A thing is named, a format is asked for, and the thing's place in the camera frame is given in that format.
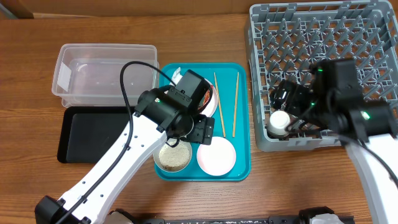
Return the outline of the white cup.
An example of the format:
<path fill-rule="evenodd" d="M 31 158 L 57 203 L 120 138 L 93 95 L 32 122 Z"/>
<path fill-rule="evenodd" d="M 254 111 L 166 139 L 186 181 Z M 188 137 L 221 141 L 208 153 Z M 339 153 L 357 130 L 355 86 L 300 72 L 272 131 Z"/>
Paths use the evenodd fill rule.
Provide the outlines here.
<path fill-rule="evenodd" d="M 275 111 L 271 114 L 268 124 L 267 132 L 273 138 L 284 138 L 289 135 L 286 127 L 291 123 L 290 115 L 285 111 Z"/>

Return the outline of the white napkin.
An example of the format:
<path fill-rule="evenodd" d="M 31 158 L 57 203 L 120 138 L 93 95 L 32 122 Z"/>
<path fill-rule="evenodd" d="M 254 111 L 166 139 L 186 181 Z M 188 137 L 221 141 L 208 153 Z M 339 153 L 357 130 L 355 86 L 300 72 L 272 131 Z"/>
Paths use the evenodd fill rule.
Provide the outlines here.
<path fill-rule="evenodd" d="M 170 82 L 171 85 L 175 86 L 175 85 L 181 80 L 182 75 L 181 75 L 180 72 L 181 72 L 181 68 L 180 68 L 180 67 L 178 67 L 178 68 L 174 71 L 174 73 L 173 73 L 173 75 L 172 75 L 172 81 Z"/>

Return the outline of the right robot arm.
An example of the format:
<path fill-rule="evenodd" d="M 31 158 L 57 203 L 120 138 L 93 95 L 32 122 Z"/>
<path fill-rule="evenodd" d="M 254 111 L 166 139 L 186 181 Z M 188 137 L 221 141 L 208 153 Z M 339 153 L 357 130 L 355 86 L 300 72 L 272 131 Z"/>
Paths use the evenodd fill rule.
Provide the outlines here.
<path fill-rule="evenodd" d="M 302 134 L 299 121 L 336 133 L 360 176 L 373 223 L 397 223 L 397 120 L 389 103 L 365 100 L 352 59 L 322 60 L 310 73 L 309 87 L 283 80 L 271 92 L 270 125 L 283 136 Z"/>

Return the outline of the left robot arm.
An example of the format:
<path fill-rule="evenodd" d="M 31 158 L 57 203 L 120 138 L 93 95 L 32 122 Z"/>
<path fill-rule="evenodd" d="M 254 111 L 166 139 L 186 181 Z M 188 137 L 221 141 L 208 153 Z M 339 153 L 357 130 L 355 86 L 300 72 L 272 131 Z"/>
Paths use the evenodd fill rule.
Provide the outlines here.
<path fill-rule="evenodd" d="M 214 119 L 199 104 L 210 83 L 187 70 L 177 84 L 144 91 L 116 142 L 79 183 L 58 200 L 45 196 L 35 207 L 37 223 L 103 223 L 123 188 L 170 138 L 210 144 Z"/>

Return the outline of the red snack wrapper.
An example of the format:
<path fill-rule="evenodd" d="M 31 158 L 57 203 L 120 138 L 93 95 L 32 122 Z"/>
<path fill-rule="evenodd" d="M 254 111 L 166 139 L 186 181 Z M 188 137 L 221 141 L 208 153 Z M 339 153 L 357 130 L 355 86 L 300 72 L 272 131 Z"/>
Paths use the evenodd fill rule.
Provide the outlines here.
<path fill-rule="evenodd" d="M 199 109 L 203 109 L 206 108 L 207 104 L 209 103 L 209 101 L 211 100 L 212 97 L 212 91 L 208 90 L 204 97 L 202 98 L 200 104 L 199 104 Z"/>

